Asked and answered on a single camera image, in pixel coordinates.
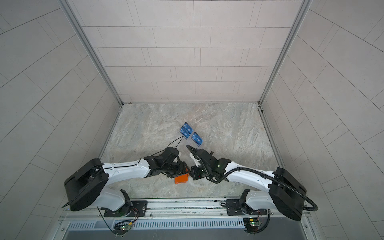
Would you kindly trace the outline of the aluminium mounting rail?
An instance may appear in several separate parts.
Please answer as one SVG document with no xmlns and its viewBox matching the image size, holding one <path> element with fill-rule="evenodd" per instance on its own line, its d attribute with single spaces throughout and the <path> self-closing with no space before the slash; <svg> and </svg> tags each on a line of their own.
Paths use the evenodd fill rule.
<svg viewBox="0 0 384 240">
<path fill-rule="evenodd" d="M 256 192 L 257 196 L 261 196 L 262 192 Z M 148 201 L 146 214 L 144 217 L 139 218 L 228 218 L 226 208 L 221 206 L 227 199 L 240 199 L 239 197 L 232 198 L 171 198 L 171 199 L 131 199 L 131 201 Z M 71 211 L 69 207 L 63 206 L 66 211 Z M 101 210 L 99 207 L 90 206 L 83 210 L 76 211 L 97 211 Z M 268 210 L 272 213 L 277 212 L 282 215 L 278 210 Z M 240 216 L 244 218 L 252 218 L 257 216 Z"/>
</svg>

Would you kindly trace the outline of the green circuit board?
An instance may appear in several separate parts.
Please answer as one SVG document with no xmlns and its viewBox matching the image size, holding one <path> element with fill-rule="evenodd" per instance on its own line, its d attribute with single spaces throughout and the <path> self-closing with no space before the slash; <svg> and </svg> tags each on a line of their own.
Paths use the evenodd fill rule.
<svg viewBox="0 0 384 240">
<path fill-rule="evenodd" d="M 130 231 L 132 227 L 133 227 L 132 221 L 122 221 L 122 222 L 116 223 L 114 225 L 113 230 L 118 236 L 123 236 L 128 231 Z"/>
<path fill-rule="evenodd" d="M 260 221 L 258 219 L 243 219 L 245 229 L 244 231 L 249 234 L 256 234 L 260 228 Z"/>
</svg>

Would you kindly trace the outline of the left green circuit board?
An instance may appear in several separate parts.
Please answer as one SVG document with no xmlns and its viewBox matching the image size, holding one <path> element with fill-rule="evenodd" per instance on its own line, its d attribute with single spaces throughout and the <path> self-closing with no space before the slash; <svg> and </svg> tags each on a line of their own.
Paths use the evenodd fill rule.
<svg viewBox="0 0 384 240">
<path fill-rule="evenodd" d="M 130 231 L 132 227 L 133 227 L 132 221 L 122 221 L 122 222 L 116 223 L 114 225 L 113 230 L 118 236 L 123 236 L 128 231 Z"/>
</svg>

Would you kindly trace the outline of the orange leather card holder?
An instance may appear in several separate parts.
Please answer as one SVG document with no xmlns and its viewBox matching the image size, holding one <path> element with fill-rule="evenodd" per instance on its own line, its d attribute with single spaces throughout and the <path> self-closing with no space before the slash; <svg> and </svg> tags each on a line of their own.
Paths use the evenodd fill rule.
<svg viewBox="0 0 384 240">
<path fill-rule="evenodd" d="M 175 178 L 175 184 L 187 183 L 189 179 L 189 174 L 184 174 Z"/>
</svg>

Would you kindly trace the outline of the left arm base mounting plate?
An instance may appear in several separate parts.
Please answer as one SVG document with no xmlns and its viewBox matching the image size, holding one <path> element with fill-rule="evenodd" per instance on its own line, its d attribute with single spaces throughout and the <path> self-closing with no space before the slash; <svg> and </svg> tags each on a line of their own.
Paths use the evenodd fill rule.
<svg viewBox="0 0 384 240">
<path fill-rule="evenodd" d="M 146 214 L 148 201 L 130 201 L 123 204 L 121 208 L 116 211 L 112 211 L 107 208 L 101 208 L 104 210 L 104 217 L 110 218 L 123 218 L 123 217 L 144 217 Z"/>
</svg>

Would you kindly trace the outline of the blue vip card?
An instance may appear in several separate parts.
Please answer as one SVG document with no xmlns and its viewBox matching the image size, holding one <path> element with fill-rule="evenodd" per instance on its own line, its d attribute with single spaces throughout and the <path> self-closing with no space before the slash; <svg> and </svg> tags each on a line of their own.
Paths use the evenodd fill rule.
<svg viewBox="0 0 384 240">
<path fill-rule="evenodd" d="M 203 139 L 198 135 L 197 132 L 194 132 L 192 134 L 192 140 L 193 142 L 198 146 L 200 147 L 202 144 L 203 144 Z"/>
<path fill-rule="evenodd" d="M 184 127 L 181 127 L 180 129 L 180 133 L 182 134 L 182 136 L 187 140 L 191 134 L 184 128 Z"/>
<path fill-rule="evenodd" d="M 193 128 L 187 123 L 185 122 L 183 127 L 185 128 L 185 130 L 189 133 L 189 134 L 192 134 L 194 132 Z"/>
</svg>

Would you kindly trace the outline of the blue VIP card back left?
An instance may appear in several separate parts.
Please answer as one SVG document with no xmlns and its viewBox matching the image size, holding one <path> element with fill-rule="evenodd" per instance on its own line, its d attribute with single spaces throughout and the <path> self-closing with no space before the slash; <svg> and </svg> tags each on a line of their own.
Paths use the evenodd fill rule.
<svg viewBox="0 0 384 240">
<path fill-rule="evenodd" d="M 189 134 L 192 134 L 194 132 L 193 128 L 187 123 L 185 122 L 183 127 L 185 128 L 185 130 L 189 133 Z"/>
</svg>

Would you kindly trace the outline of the blue VIP card back right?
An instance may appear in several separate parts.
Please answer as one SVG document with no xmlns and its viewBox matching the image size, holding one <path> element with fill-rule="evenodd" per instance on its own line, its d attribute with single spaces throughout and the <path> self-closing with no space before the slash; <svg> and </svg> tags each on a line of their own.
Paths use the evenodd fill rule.
<svg viewBox="0 0 384 240">
<path fill-rule="evenodd" d="M 192 134 L 192 140 L 193 142 L 198 146 L 200 147 L 202 144 L 203 144 L 203 139 L 198 135 L 197 132 L 194 132 Z"/>
</svg>

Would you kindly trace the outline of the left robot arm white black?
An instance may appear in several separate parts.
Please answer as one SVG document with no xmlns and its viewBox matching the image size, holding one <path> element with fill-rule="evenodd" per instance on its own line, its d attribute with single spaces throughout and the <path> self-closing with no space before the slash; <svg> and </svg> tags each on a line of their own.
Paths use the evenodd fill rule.
<svg viewBox="0 0 384 240">
<path fill-rule="evenodd" d="M 125 190 L 115 191 L 111 184 L 130 179 L 144 179 L 160 174 L 167 178 L 186 175 L 190 168 L 180 159 L 180 152 L 167 147 L 158 156 L 147 156 L 134 162 L 102 163 L 92 159 L 64 182 L 68 202 L 76 212 L 90 206 L 128 214 L 133 206 Z"/>
</svg>

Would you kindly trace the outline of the clear acrylic card display stand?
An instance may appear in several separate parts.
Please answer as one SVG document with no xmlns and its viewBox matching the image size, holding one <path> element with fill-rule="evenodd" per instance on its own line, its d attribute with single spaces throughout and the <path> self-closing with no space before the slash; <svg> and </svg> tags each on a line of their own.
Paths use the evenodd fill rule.
<svg viewBox="0 0 384 240">
<path fill-rule="evenodd" d="M 193 140 L 192 140 L 192 134 L 191 134 L 191 136 L 187 139 L 187 141 L 192 141 L 192 142 L 193 142 Z"/>
</svg>

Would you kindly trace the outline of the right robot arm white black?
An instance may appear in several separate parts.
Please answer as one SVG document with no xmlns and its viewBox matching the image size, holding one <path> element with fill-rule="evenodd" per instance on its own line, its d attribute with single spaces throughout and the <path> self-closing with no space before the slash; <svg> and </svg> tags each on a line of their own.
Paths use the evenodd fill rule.
<svg viewBox="0 0 384 240">
<path fill-rule="evenodd" d="M 216 159 L 213 153 L 187 146 L 195 165 L 191 167 L 193 180 L 207 179 L 245 184 L 263 192 L 244 190 L 236 211 L 255 215 L 259 209 L 278 210 L 285 217 L 300 221 L 306 201 L 306 189 L 285 169 L 261 171 L 239 165 L 229 159 Z"/>
</svg>

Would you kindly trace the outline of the right green circuit board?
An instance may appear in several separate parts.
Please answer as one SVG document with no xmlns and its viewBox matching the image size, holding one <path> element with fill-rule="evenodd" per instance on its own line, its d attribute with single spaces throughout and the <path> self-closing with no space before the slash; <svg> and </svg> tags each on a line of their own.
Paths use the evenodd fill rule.
<svg viewBox="0 0 384 240">
<path fill-rule="evenodd" d="M 249 234 L 256 234 L 260 228 L 260 221 L 258 219 L 243 219 L 245 229 L 244 231 Z"/>
</svg>

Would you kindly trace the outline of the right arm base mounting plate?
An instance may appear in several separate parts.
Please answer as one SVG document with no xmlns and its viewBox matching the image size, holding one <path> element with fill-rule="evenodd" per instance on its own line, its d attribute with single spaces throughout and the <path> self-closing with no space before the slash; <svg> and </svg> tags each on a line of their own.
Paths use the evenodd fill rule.
<svg viewBox="0 0 384 240">
<path fill-rule="evenodd" d="M 267 209 L 253 210 L 246 204 L 240 204 L 240 199 L 227 199 L 221 203 L 223 208 L 226 208 L 228 216 L 267 216 Z"/>
</svg>

